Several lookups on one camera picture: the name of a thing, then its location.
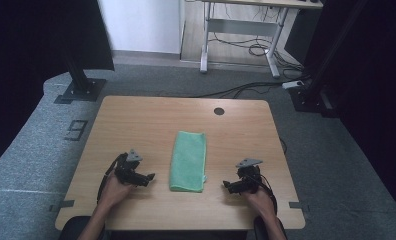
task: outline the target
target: green towel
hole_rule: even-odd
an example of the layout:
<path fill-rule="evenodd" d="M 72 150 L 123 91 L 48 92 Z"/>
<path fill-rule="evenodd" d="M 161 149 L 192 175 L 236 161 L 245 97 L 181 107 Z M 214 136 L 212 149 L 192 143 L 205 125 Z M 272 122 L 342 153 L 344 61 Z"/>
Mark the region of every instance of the green towel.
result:
<path fill-rule="evenodd" d="M 204 133 L 177 133 L 170 169 L 170 190 L 202 192 L 206 139 Z"/>

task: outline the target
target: robotic hand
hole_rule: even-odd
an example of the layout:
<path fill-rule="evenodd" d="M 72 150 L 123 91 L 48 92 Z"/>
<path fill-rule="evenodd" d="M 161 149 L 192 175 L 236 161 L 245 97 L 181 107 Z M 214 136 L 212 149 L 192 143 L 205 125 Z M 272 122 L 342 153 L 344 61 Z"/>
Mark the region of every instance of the robotic hand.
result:
<path fill-rule="evenodd" d="M 245 191 L 256 193 L 260 186 L 263 187 L 263 189 L 266 190 L 267 193 L 269 194 L 270 199 L 272 199 L 273 205 L 275 207 L 275 213 L 277 214 L 276 197 L 273 194 L 273 191 L 270 188 L 270 185 L 267 182 L 267 180 L 266 182 L 268 186 L 266 186 L 263 183 L 262 177 L 264 179 L 266 178 L 260 174 L 260 168 L 257 165 L 262 162 L 263 161 L 261 160 L 256 160 L 251 158 L 244 159 L 243 161 L 241 161 L 239 164 L 236 165 L 236 167 L 238 168 L 237 174 L 241 180 L 233 183 L 228 181 L 223 181 L 223 185 L 225 186 L 225 188 L 227 188 L 230 194 L 232 193 L 240 194 L 241 192 L 245 192 Z"/>
<path fill-rule="evenodd" d="M 99 201 L 101 198 L 102 190 L 104 189 L 104 186 L 107 182 L 107 177 L 113 169 L 114 174 L 122 184 L 132 184 L 145 187 L 148 186 L 148 183 L 154 179 L 155 173 L 148 174 L 147 176 L 136 173 L 135 169 L 139 166 L 139 161 L 141 160 L 142 157 L 140 157 L 133 149 L 130 150 L 129 153 L 120 154 L 111 164 L 110 168 L 108 168 L 107 172 L 105 172 L 105 175 L 102 178 L 102 182 L 98 190 L 97 201 Z"/>

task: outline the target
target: metal leg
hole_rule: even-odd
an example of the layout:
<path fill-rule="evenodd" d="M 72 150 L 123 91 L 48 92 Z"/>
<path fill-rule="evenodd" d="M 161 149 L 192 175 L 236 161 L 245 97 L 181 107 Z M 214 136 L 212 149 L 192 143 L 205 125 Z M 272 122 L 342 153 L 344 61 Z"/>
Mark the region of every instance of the metal leg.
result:
<path fill-rule="evenodd" d="M 205 16 L 205 23 L 204 23 L 204 45 L 202 46 L 201 49 L 201 68 L 200 72 L 201 73 L 207 73 L 207 62 L 208 62 L 208 22 L 210 20 L 210 9 L 211 9 L 211 3 L 207 3 L 207 16 Z"/>
<path fill-rule="evenodd" d="M 279 74 L 279 71 L 276 66 L 276 61 L 273 59 L 273 53 L 275 52 L 276 45 L 279 41 L 279 37 L 282 32 L 283 25 L 285 23 L 286 15 L 288 14 L 288 10 L 289 10 L 288 8 L 282 9 L 282 13 L 280 16 L 280 20 L 278 22 L 276 33 L 273 36 L 272 45 L 270 46 L 270 50 L 266 50 L 266 58 L 267 58 L 267 61 L 269 62 L 270 70 L 272 70 L 272 75 L 274 78 L 279 78 L 280 74 Z"/>

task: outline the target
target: wooden table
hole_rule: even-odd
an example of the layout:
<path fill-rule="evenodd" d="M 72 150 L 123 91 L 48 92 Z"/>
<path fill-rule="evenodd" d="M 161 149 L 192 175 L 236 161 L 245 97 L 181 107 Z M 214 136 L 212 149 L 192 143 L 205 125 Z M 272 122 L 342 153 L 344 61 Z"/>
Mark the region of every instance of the wooden table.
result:
<path fill-rule="evenodd" d="M 269 63 L 270 70 L 274 78 L 279 78 L 280 74 L 276 66 L 276 61 L 273 58 L 276 45 L 279 41 L 280 34 L 285 23 L 286 15 L 289 8 L 299 9 L 321 9 L 323 4 L 318 0 L 316 3 L 310 0 L 201 0 L 206 3 L 205 9 L 205 24 L 204 24 L 204 44 L 201 49 L 201 65 L 200 72 L 207 72 L 208 63 L 208 33 L 230 33 L 243 35 L 258 35 L 272 37 L 270 49 L 265 50 L 266 58 Z M 227 4 L 241 4 L 241 5 L 258 5 L 279 7 L 282 9 L 279 20 L 273 23 L 255 22 L 255 21 L 237 21 L 229 19 L 215 19 L 211 17 L 211 4 L 227 3 Z"/>
<path fill-rule="evenodd" d="M 216 115 L 222 108 L 223 115 Z M 207 137 L 202 193 L 171 192 L 169 169 L 178 131 L 204 132 Z M 110 214 L 113 230 L 245 230 L 254 212 L 238 194 L 229 194 L 223 180 L 237 181 L 235 165 L 245 158 L 263 160 L 285 228 L 305 225 L 281 143 L 265 101 L 161 97 L 106 97 L 96 117 L 56 227 L 73 216 L 91 215 L 104 172 L 123 152 L 134 148 L 142 157 L 138 173 L 155 173 L 148 187 L 138 187 Z"/>

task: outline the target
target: black cable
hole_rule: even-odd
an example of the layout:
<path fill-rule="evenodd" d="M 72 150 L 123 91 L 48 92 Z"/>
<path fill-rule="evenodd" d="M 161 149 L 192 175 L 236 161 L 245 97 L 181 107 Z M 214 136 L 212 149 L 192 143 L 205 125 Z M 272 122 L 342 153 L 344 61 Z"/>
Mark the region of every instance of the black cable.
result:
<path fill-rule="evenodd" d="M 214 96 L 214 95 L 219 95 L 219 94 L 224 94 L 220 97 L 224 97 L 228 94 L 230 94 L 233 91 L 244 91 L 247 88 L 251 88 L 251 87 L 263 87 L 263 86 L 267 86 L 267 87 L 273 87 L 273 86 L 280 86 L 282 85 L 284 82 L 278 82 L 278 83 L 273 83 L 273 82 L 254 82 L 254 83 L 248 83 L 248 84 L 244 84 L 238 87 L 234 87 L 225 91 L 220 91 L 220 92 L 215 92 L 215 93 L 209 93 L 209 94 L 204 94 L 204 95 L 198 95 L 198 96 L 193 96 L 192 98 L 202 98 L 202 97 L 210 97 L 210 96 Z"/>
<path fill-rule="evenodd" d="M 229 19 L 232 19 L 229 15 L 229 13 L 227 13 L 227 4 L 225 3 L 225 11 L 226 11 L 226 15 L 229 17 Z"/>
<path fill-rule="evenodd" d="M 264 177 L 263 175 L 259 174 L 259 176 L 263 177 L 266 180 L 268 186 L 266 184 L 262 183 L 261 181 L 258 181 L 257 179 L 253 178 L 252 176 L 250 176 L 248 174 L 245 174 L 245 176 L 247 176 L 249 179 L 251 179 L 252 181 L 257 183 L 259 186 L 261 186 L 267 192 L 267 194 L 269 195 L 270 199 L 273 202 L 273 207 L 274 207 L 274 210 L 275 210 L 275 214 L 277 215 L 278 206 L 277 206 L 276 196 L 274 195 L 272 187 L 270 187 L 270 184 L 269 184 L 269 181 L 267 181 L 267 178 Z"/>
<path fill-rule="evenodd" d="M 261 6 L 258 6 L 258 12 L 254 15 L 254 17 L 252 18 L 251 21 L 254 21 L 255 17 L 257 17 L 257 15 L 260 13 L 261 11 Z"/>
<path fill-rule="evenodd" d="M 108 175 L 110 175 L 111 171 L 114 170 L 114 166 L 116 165 L 118 160 L 119 160 L 119 158 L 116 158 L 116 160 L 114 160 L 114 162 L 111 163 L 110 167 L 105 172 L 104 177 L 102 178 L 102 181 L 101 181 L 101 185 L 99 185 L 98 196 L 96 197 L 96 203 L 98 203 L 99 199 L 101 199 L 102 190 L 104 190 L 105 184 L 107 183 Z"/>
<path fill-rule="evenodd" d="M 270 92 L 270 89 L 271 89 L 272 87 L 269 87 L 266 91 L 264 91 L 264 92 L 259 92 L 259 91 L 257 91 L 256 89 L 253 89 L 253 88 L 247 88 L 247 89 L 244 89 L 244 91 L 253 91 L 253 92 L 256 92 L 256 93 L 258 93 L 258 94 L 265 94 L 265 93 L 269 93 Z"/>
<path fill-rule="evenodd" d="M 213 17 L 214 17 L 214 7 L 215 7 L 215 5 L 216 5 L 216 4 L 213 4 Z M 269 9 L 269 7 L 266 8 L 266 12 L 265 12 L 264 17 L 263 17 L 263 19 L 262 19 L 263 22 L 264 22 L 264 21 L 266 20 L 266 18 L 267 18 L 268 9 Z M 228 12 L 227 12 L 227 6 L 226 6 L 226 4 L 225 4 L 225 10 L 226 10 L 226 14 L 229 16 L 229 14 L 228 14 Z M 275 15 L 269 17 L 269 18 L 273 18 L 273 17 L 277 16 L 277 17 L 276 17 L 276 22 L 277 22 L 278 19 L 279 19 L 280 11 L 281 11 L 281 9 L 279 8 L 278 12 L 277 12 Z M 264 41 L 264 42 L 269 43 L 269 44 L 272 43 L 272 42 L 269 41 L 269 40 L 259 38 L 259 36 L 256 36 L 255 39 L 251 39 L 251 40 L 239 41 L 239 42 L 230 42 L 230 41 L 225 41 L 225 40 L 219 39 L 219 38 L 217 37 L 217 35 L 216 35 L 215 32 L 213 32 L 213 34 L 214 34 L 215 39 L 210 39 L 210 40 L 208 40 L 208 42 L 211 42 L 211 41 L 218 41 L 218 42 L 220 42 L 220 43 L 224 43 L 224 44 L 228 44 L 228 45 L 232 45 L 232 46 L 236 46 L 236 47 L 248 48 L 248 53 L 249 53 L 250 55 L 257 56 L 257 57 L 266 56 L 266 50 L 269 49 L 269 46 L 268 46 L 268 45 L 262 44 L 262 43 L 260 43 L 259 41 Z M 241 44 L 249 43 L 249 42 L 252 42 L 252 41 L 255 41 L 256 43 L 255 43 L 255 44 L 252 44 L 252 45 L 250 45 L 250 46 L 241 45 Z M 256 53 L 256 52 L 255 52 L 256 49 L 260 49 L 262 52 L 261 52 L 261 53 Z M 287 78 L 287 79 L 289 79 L 289 80 L 291 80 L 291 81 L 307 80 L 307 79 L 310 78 L 310 75 L 303 75 L 303 76 L 299 76 L 299 77 L 296 77 L 296 78 L 289 77 L 289 76 L 285 73 L 286 71 L 303 72 L 304 66 L 302 66 L 301 64 L 294 64 L 294 63 L 291 63 L 291 62 L 285 60 L 285 59 L 283 58 L 283 56 L 281 55 L 281 53 L 279 53 L 277 50 L 274 51 L 273 56 L 276 58 L 278 64 L 284 68 L 283 71 L 282 71 L 282 74 L 285 76 L 285 78 Z"/>
<path fill-rule="evenodd" d="M 282 138 L 279 137 L 279 140 L 282 143 L 283 154 L 286 154 L 286 151 L 288 151 L 288 146 L 286 145 L 285 141 L 283 141 Z"/>
<path fill-rule="evenodd" d="M 242 88 L 240 90 L 238 90 L 238 92 L 236 92 L 236 94 L 232 97 L 233 99 L 237 99 L 239 97 L 239 95 L 241 95 L 241 93 L 245 90 L 251 90 L 249 88 Z"/>
<path fill-rule="evenodd" d="M 269 183 L 269 181 L 267 180 L 267 178 L 266 178 L 265 176 L 261 175 L 261 174 L 260 174 L 260 177 L 264 178 L 264 180 L 265 180 L 266 183 L 267 183 L 267 186 L 269 186 L 269 188 L 272 189 L 272 187 L 270 186 L 270 183 Z"/>

